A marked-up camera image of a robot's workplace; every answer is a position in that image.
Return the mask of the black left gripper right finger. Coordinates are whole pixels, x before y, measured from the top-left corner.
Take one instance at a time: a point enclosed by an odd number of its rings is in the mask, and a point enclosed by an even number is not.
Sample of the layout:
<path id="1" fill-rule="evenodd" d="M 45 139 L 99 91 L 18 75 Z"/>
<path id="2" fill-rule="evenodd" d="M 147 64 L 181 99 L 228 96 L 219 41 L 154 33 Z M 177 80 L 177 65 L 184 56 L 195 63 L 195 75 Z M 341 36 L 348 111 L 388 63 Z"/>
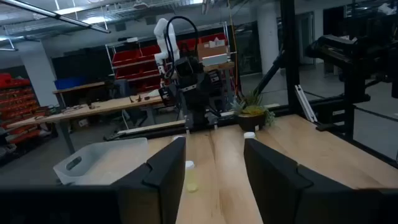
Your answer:
<path id="1" fill-rule="evenodd" d="M 244 143 L 246 171 L 265 224 L 357 224 L 351 188 L 255 140 Z"/>

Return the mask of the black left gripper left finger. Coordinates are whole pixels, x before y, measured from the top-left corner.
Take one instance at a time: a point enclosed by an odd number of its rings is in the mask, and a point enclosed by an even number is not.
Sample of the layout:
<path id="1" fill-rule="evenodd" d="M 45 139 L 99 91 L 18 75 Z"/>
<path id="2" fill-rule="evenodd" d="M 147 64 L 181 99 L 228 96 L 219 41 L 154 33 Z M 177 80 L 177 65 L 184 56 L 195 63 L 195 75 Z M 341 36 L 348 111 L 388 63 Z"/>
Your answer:
<path id="1" fill-rule="evenodd" d="M 175 224 L 185 178 L 186 139 L 178 137 L 113 183 L 122 224 Z"/>

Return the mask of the clear plastic bin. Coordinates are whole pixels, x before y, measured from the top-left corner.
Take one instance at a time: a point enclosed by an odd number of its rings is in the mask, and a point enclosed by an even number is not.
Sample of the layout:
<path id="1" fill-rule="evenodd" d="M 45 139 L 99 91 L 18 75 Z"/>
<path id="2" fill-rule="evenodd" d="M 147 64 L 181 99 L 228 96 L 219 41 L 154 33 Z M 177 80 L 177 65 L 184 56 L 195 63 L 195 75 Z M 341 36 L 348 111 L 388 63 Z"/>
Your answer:
<path id="1" fill-rule="evenodd" d="M 64 185 L 110 185 L 148 158 L 146 138 L 87 145 L 53 167 Z"/>

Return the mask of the red storage bin rack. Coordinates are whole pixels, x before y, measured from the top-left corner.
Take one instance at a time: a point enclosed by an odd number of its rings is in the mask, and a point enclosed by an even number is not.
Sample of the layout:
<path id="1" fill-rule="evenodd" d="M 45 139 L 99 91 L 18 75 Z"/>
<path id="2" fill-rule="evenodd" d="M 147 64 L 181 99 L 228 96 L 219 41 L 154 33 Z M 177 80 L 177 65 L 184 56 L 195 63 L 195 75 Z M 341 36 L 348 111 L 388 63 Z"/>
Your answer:
<path id="1" fill-rule="evenodd" d="M 37 137 L 40 131 L 34 124 L 16 128 L 9 125 L 34 117 L 38 108 L 29 79 L 0 73 L 0 146 L 19 144 Z"/>
<path id="2" fill-rule="evenodd" d="M 223 32 L 210 35 L 199 35 L 198 44 L 211 40 L 225 40 L 228 46 L 227 35 Z M 116 79 L 127 80 L 129 86 L 138 93 L 152 91 L 160 87 L 160 75 L 154 55 L 160 52 L 156 40 L 145 41 L 144 46 L 133 43 L 129 50 L 117 51 L 111 57 L 111 65 Z"/>

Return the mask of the small potted succulent plant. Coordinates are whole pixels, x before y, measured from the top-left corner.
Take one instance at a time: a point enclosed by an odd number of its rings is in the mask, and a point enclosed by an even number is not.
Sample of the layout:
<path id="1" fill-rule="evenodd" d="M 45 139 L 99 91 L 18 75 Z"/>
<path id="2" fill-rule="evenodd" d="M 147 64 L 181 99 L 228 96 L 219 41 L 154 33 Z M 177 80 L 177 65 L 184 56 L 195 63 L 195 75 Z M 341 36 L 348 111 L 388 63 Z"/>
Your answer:
<path id="1" fill-rule="evenodd" d="M 256 91 L 236 97 L 231 109 L 240 128 L 245 132 L 256 132 L 273 124 L 275 114 L 261 105 L 262 96 Z"/>

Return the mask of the white box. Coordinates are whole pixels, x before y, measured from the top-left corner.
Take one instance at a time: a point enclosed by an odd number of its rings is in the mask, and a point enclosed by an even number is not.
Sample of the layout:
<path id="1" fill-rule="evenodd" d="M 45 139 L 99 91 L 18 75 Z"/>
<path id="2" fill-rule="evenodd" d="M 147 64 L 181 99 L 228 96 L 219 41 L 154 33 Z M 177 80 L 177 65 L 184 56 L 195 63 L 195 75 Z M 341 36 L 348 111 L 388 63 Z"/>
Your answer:
<path id="1" fill-rule="evenodd" d="M 218 55 L 212 55 L 212 56 L 207 56 L 202 58 L 202 64 L 204 67 L 209 67 L 212 65 L 219 65 L 222 63 L 226 63 L 229 60 L 228 54 L 218 54 Z"/>

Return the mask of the brown cardboard box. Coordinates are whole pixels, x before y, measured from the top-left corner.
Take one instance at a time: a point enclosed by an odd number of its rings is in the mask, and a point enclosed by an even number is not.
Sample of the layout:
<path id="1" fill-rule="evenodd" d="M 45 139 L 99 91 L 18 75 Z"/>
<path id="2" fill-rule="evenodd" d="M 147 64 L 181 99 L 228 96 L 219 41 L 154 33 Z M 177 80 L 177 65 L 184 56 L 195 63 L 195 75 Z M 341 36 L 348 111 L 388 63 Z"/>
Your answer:
<path id="1" fill-rule="evenodd" d="M 199 60 L 203 60 L 204 57 L 227 54 L 229 52 L 225 40 L 219 40 L 218 38 L 199 44 L 197 50 Z"/>

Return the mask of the silver aluminium extrusion bar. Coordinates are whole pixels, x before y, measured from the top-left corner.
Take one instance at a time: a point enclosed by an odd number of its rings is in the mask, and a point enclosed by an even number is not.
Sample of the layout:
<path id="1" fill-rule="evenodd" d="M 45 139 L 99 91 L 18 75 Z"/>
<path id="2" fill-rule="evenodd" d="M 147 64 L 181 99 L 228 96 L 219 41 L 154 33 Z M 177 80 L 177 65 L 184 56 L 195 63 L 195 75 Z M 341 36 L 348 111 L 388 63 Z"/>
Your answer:
<path id="1" fill-rule="evenodd" d="M 300 102 L 300 105 L 303 109 L 303 112 L 305 114 L 305 117 L 311 122 L 311 123 L 316 123 L 317 117 L 315 116 L 315 113 L 312 110 L 312 107 L 310 106 L 309 101 L 307 100 L 307 97 L 305 96 L 305 93 L 301 87 L 301 85 L 295 85 L 295 93 L 297 95 L 297 98 Z"/>

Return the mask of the long wooden workbench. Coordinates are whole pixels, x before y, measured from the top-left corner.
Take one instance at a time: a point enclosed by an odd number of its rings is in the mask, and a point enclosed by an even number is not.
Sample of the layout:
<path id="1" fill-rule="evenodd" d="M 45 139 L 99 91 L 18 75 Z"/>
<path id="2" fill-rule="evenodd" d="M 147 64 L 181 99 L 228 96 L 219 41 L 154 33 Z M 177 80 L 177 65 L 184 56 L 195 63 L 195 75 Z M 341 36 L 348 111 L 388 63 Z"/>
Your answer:
<path id="1" fill-rule="evenodd" d="M 68 120 L 92 116 L 96 114 L 105 114 L 113 111 L 126 110 L 130 108 L 147 108 L 151 110 L 152 105 L 158 105 L 162 102 L 160 96 L 150 96 L 148 100 L 145 100 L 144 98 L 146 96 L 147 93 L 145 93 L 144 96 L 129 96 L 125 98 L 96 102 L 92 103 L 91 107 L 89 107 L 88 105 L 82 105 L 81 108 L 77 110 L 68 111 L 66 113 L 53 114 L 50 116 L 44 116 L 39 119 L 28 118 L 22 121 L 18 121 L 16 123 L 11 123 L 8 125 L 8 127 L 18 128 L 20 126 L 27 126 L 31 124 L 56 123 L 56 127 L 61 130 L 62 138 L 68 148 L 69 154 L 73 154 L 75 152 L 75 148 L 68 132 Z"/>

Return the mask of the short wooden workbench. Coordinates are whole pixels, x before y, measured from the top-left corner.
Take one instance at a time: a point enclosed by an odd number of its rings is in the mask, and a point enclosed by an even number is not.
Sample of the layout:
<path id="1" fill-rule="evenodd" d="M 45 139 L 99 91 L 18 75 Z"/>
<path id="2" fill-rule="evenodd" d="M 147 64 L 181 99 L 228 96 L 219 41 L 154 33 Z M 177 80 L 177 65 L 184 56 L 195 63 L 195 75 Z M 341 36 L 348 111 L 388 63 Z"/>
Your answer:
<path id="1" fill-rule="evenodd" d="M 105 82 L 90 83 L 90 84 L 86 84 L 86 85 L 75 86 L 72 88 L 66 88 L 63 90 L 55 90 L 55 91 L 53 91 L 53 94 L 56 96 L 60 107 L 64 108 L 66 106 L 66 104 L 65 104 L 65 100 L 63 98 L 63 93 L 66 93 L 69 91 L 82 90 L 85 88 L 93 88 L 93 87 L 97 87 L 97 86 L 103 86 L 104 84 L 105 84 Z"/>

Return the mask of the blue plastic crate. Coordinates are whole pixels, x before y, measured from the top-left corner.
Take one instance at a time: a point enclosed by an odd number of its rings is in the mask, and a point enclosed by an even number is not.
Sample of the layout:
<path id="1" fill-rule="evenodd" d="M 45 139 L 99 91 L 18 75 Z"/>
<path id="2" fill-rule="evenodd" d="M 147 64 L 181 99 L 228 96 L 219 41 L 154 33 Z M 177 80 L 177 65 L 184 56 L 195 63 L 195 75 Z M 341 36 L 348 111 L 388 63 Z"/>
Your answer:
<path id="1" fill-rule="evenodd" d="M 61 78 L 54 81 L 55 87 L 57 90 L 65 90 L 69 88 L 74 88 L 76 86 L 81 86 L 86 83 L 85 77 L 70 77 L 70 78 Z"/>

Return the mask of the dark equipment on stand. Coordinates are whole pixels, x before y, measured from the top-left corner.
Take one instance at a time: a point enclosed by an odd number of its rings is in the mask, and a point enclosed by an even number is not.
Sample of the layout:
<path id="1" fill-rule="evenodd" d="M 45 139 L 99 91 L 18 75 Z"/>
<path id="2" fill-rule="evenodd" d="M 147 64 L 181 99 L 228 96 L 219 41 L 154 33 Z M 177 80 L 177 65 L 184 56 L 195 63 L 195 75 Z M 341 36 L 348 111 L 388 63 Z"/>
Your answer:
<path id="1" fill-rule="evenodd" d="M 392 84 L 398 99 L 398 15 L 347 18 L 343 27 L 354 39 L 323 35 L 305 53 L 342 69 L 345 137 L 353 137 L 354 104 L 370 100 L 366 88 L 380 82 Z"/>

